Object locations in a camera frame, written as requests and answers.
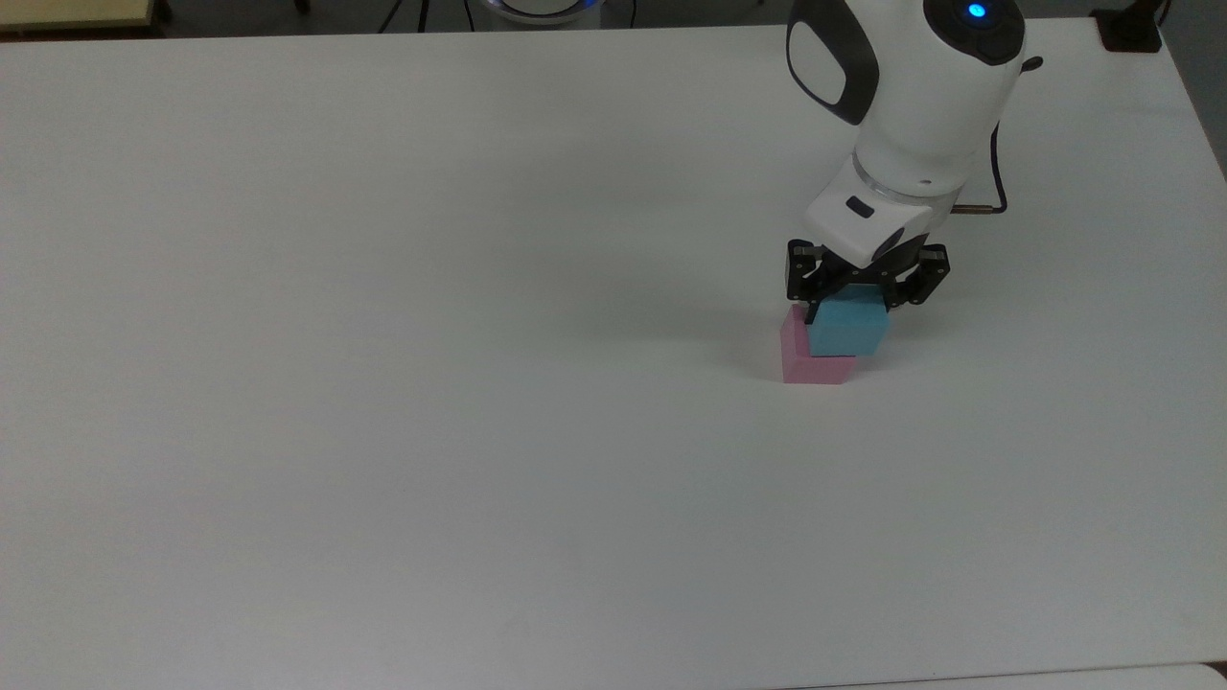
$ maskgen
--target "black cable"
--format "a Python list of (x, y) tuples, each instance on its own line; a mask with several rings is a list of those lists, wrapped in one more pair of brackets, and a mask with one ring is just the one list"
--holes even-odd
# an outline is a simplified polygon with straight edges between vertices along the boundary
[(383, 23), (383, 25), (380, 25), (380, 27), (379, 27), (379, 31), (378, 31), (378, 32), (375, 32), (375, 33), (383, 33), (383, 32), (384, 32), (384, 29), (387, 29), (387, 28), (388, 28), (388, 25), (390, 25), (390, 23), (391, 23), (391, 18), (393, 18), (394, 16), (396, 16), (396, 10), (399, 10), (399, 9), (400, 9), (400, 4), (401, 4), (401, 2), (402, 2), (402, 0), (396, 0), (396, 4), (391, 6), (391, 11), (390, 11), (390, 12), (388, 12), (388, 17), (387, 17), (387, 18), (384, 18), (384, 23)]
[(1001, 131), (1001, 123), (998, 123), (993, 128), (993, 140), (989, 144), (989, 160), (993, 161), (993, 182), (998, 185), (998, 199), (1001, 200), (1001, 205), (993, 209), (993, 214), (1004, 214), (1006, 209), (1010, 207), (1010, 203), (1005, 198), (1005, 183), (1001, 182), (1001, 163), (998, 161), (996, 155), (996, 135)]
[(1004, 214), (1006, 209), (1010, 207), (1010, 201), (1005, 196), (1005, 183), (1001, 182), (1001, 162), (998, 158), (996, 139), (999, 131), (1001, 131), (1001, 123), (998, 123), (998, 125), (993, 128), (993, 139), (989, 140), (989, 161), (993, 163), (993, 183), (996, 184), (998, 199), (1001, 201), (1001, 205), (989, 206), (988, 204), (956, 204), (950, 212), (973, 216), (995, 216), (998, 214)]
[(426, 15), (431, 11), (431, 0), (422, 0), (422, 11), (417, 14), (417, 33), (426, 33)]

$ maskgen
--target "robotic arm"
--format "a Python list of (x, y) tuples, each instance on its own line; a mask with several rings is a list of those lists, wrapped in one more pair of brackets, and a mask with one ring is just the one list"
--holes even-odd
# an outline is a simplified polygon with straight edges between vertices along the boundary
[(807, 322), (850, 282), (881, 285), (893, 308), (921, 303), (948, 273), (945, 247), (924, 242), (988, 144), (1025, 44), (1014, 0), (795, 1), (793, 77), (860, 125), (855, 150), (805, 214), (818, 246), (789, 244), (789, 298), (810, 303)]
[(496, 29), (600, 28), (604, 0), (481, 0)]

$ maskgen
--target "pink cube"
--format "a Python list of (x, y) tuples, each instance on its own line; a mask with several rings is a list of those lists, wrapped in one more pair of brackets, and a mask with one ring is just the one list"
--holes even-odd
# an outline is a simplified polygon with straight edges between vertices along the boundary
[(784, 383), (839, 386), (852, 376), (856, 357), (811, 357), (805, 329), (805, 308), (794, 304), (779, 329), (779, 352), (784, 361)]

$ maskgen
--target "black strip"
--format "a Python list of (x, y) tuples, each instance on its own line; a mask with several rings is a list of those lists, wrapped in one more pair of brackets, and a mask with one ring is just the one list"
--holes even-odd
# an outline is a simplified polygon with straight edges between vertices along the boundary
[(426, 33), (426, 16), (429, 14), (431, 0), (422, 0), (422, 11), (417, 14), (417, 33)]
[[(844, 90), (838, 103), (827, 103), (805, 85), (793, 69), (793, 28), (804, 23), (834, 55), (844, 71)], [(788, 71), (810, 98), (822, 103), (828, 110), (848, 124), (860, 124), (877, 95), (881, 72), (874, 45), (865, 36), (856, 15), (845, 0), (796, 0), (788, 18)]]
[(845, 203), (848, 204), (848, 207), (852, 209), (852, 211), (858, 216), (866, 220), (874, 217), (875, 212), (874, 207), (861, 201), (859, 196), (849, 196), (848, 201)]
[(874, 258), (871, 260), (877, 262), (879, 259), (885, 257), (887, 252), (894, 249), (894, 246), (898, 244), (899, 239), (903, 238), (904, 230), (907, 228), (901, 227), (899, 230), (894, 231), (894, 235), (887, 237), (886, 242), (882, 242), (882, 246), (877, 248), (877, 252), (874, 252)]
[(384, 18), (384, 23), (379, 25), (379, 31), (377, 31), (375, 33), (383, 33), (383, 32), (388, 31), (388, 25), (390, 25), (391, 23), (391, 18), (396, 16), (396, 10), (400, 9), (400, 4), (401, 2), (404, 2), (404, 0), (396, 0), (396, 2), (391, 6), (391, 10), (388, 11), (388, 16)]

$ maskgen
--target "blue cube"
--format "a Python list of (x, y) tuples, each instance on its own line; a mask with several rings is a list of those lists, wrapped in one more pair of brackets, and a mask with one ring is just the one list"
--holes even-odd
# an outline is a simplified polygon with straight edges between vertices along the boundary
[(848, 285), (818, 304), (810, 331), (815, 357), (867, 356), (877, 351), (891, 324), (882, 290), (876, 285)]

